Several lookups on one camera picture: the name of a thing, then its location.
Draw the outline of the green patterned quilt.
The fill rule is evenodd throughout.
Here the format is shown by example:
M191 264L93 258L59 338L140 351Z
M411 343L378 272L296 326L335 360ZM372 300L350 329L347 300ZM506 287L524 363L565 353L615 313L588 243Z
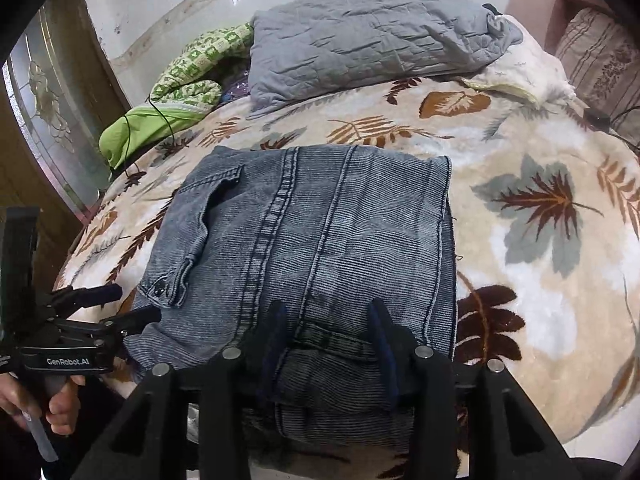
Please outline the green patterned quilt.
M220 101L222 83L208 74L224 61L246 60L254 29L243 23L203 32L160 74L144 101L100 135L99 150L112 171L145 146L200 122Z

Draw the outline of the leaf-patterned beige bed blanket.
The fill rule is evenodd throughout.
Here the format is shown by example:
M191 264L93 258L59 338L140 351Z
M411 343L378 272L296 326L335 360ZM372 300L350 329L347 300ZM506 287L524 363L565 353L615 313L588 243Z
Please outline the leaf-patterned beige bed blanket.
M533 107L421 79L330 94L253 117L247 100L151 148L115 179L58 274L131 304L171 193L211 150L362 144L450 159L460 330L469 362L499 358L566 446L615 424L639 433L639 161L573 100Z

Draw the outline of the wooden door with glass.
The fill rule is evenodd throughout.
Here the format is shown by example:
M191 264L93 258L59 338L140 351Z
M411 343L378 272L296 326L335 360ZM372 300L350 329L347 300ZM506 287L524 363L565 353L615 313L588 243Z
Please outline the wooden door with glass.
M1 64L1 206L37 206L35 283L49 290L110 184L102 131L128 102L86 0L47 0Z

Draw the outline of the grey quilted pillow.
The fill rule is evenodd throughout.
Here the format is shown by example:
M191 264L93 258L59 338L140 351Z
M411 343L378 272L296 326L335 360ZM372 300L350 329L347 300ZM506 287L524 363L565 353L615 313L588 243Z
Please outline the grey quilted pillow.
M407 76L465 75L523 34L472 0L295 0L254 15L250 110Z

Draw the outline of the cream white sheet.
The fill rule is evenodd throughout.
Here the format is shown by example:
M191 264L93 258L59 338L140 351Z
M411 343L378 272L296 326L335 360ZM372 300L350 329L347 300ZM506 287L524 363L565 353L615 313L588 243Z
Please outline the cream white sheet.
M504 14L499 20L509 21L523 35L497 61L490 63L462 84L476 91L488 90L515 96L535 108L548 103L566 104L576 96L558 58L546 52L538 41L514 16Z

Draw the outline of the striped brown cushion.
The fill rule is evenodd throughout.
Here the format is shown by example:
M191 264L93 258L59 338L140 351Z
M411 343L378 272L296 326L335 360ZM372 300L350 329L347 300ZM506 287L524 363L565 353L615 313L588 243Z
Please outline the striped brown cushion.
M608 14L580 10L555 56L578 98L610 117L639 105L639 48Z

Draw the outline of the purple patterned cloth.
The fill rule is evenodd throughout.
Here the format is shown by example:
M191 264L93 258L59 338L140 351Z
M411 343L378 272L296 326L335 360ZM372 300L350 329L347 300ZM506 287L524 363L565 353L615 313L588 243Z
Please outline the purple patterned cloth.
M237 99L242 99L250 94L248 88L249 70L241 70L239 73L230 76L222 85L222 93L219 105L223 106Z

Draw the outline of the grey washed denim pants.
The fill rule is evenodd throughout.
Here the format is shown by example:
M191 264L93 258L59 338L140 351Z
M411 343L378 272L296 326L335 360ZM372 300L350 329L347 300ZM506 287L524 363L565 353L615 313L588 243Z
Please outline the grey washed denim pants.
M367 310L381 300L417 342L454 350L451 174L445 156L362 145L215 148L172 196L134 302L160 320L129 355L139 370L204 363L280 304L248 420L311 445L404 448L412 411L390 398Z

